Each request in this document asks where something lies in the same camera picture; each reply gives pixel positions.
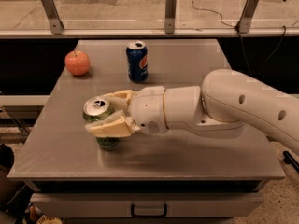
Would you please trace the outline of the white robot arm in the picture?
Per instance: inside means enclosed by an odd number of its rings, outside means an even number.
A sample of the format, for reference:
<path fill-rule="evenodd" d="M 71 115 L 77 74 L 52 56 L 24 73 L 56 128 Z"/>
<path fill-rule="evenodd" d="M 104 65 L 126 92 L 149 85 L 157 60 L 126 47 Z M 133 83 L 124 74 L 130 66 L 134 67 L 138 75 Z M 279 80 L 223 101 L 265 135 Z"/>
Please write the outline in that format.
<path fill-rule="evenodd" d="M 248 124 L 299 154 L 299 99 L 229 69 L 214 70 L 201 86 L 145 87 L 96 96 L 83 106 L 94 137 L 128 137 L 185 130 L 198 136 L 239 135 Z"/>

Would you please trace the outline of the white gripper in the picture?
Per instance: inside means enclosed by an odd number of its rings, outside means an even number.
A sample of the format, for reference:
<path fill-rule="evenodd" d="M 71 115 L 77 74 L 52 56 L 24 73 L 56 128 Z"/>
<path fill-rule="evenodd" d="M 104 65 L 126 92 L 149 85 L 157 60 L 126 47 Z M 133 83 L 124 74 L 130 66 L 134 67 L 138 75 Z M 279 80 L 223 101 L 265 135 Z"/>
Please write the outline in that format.
<path fill-rule="evenodd" d="M 87 123 L 85 129 L 95 137 L 128 137 L 139 130 L 146 135 L 166 133 L 164 117 L 165 87 L 146 87 L 138 92 L 116 91 L 104 95 L 118 111 L 104 120 Z"/>

